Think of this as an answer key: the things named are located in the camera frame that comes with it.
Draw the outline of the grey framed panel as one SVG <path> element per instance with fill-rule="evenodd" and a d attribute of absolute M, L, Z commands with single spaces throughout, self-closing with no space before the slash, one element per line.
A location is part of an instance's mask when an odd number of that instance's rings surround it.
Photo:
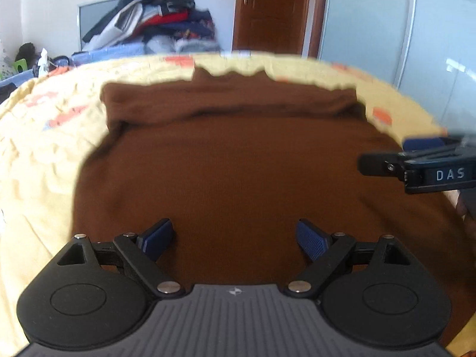
<path fill-rule="evenodd" d="M 81 51 L 85 42 L 83 36 L 94 27 L 96 22 L 112 10 L 119 0 L 97 0 L 77 6 L 77 44 Z"/>

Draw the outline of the brown knit sweater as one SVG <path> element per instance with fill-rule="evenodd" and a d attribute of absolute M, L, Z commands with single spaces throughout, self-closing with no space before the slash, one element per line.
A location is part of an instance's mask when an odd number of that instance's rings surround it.
<path fill-rule="evenodd" d="M 159 264 L 184 285 L 286 283 L 305 266 L 301 218 L 362 241 L 393 234 L 450 296 L 444 342 L 475 313 L 475 262 L 447 197 L 358 172 L 360 154 L 399 145 L 354 90 L 198 68 L 100 97 L 108 134 L 80 170 L 74 231 L 106 241 L 168 218 L 177 239 Z"/>

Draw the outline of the yellow floral bed quilt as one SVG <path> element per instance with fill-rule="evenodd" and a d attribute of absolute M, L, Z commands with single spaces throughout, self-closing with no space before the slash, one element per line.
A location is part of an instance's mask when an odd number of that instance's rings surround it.
<path fill-rule="evenodd" d="M 196 68 L 214 76 L 262 71 L 280 82 L 354 88 L 369 123 L 396 142 L 441 131 L 415 101 L 357 68 L 262 52 L 132 57 L 28 79 L 1 105 L 3 356 L 27 344 L 16 316 L 21 292 L 71 238 L 78 172 L 107 133 L 102 87 L 188 81 Z"/>

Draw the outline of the black and green bag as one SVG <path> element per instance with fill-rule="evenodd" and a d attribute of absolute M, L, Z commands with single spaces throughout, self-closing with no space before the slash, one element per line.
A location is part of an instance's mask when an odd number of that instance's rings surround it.
<path fill-rule="evenodd" d="M 18 49 L 14 67 L 18 73 L 31 69 L 38 60 L 38 54 L 33 43 L 24 43 Z"/>

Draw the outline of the blue quilted blanket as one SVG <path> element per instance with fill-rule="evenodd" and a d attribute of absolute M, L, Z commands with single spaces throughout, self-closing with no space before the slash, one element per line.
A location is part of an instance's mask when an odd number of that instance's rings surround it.
<path fill-rule="evenodd" d="M 129 43 L 110 48 L 104 48 L 93 52 L 77 52 L 71 57 L 60 56 L 49 61 L 49 67 L 78 67 L 85 64 L 96 63 L 105 60 L 121 59 L 128 57 L 138 57 L 146 55 L 146 46 L 143 43 Z M 19 87 L 24 82 L 37 77 L 37 67 L 25 69 L 21 73 L 17 73 L 12 77 L 8 77 L 1 81 L 3 87 Z"/>

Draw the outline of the brown wooden door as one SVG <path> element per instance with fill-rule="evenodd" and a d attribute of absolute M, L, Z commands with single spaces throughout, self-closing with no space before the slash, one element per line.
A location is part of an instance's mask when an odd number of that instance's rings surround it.
<path fill-rule="evenodd" d="M 328 0 L 236 0 L 233 50 L 316 58 Z"/>

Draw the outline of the frosted glass wardrobe door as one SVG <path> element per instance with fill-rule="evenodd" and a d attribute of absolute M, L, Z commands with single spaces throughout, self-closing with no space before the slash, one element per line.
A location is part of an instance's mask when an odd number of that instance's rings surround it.
<path fill-rule="evenodd" d="M 449 131 L 475 131 L 475 0 L 326 0 L 318 57 L 393 85 Z"/>

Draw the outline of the pile of mixed clothes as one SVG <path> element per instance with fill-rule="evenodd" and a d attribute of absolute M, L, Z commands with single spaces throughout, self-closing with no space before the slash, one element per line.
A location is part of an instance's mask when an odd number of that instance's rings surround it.
<path fill-rule="evenodd" d="M 195 0 L 118 0 L 82 36 L 82 51 L 143 43 L 153 53 L 219 52 L 210 11 Z"/>

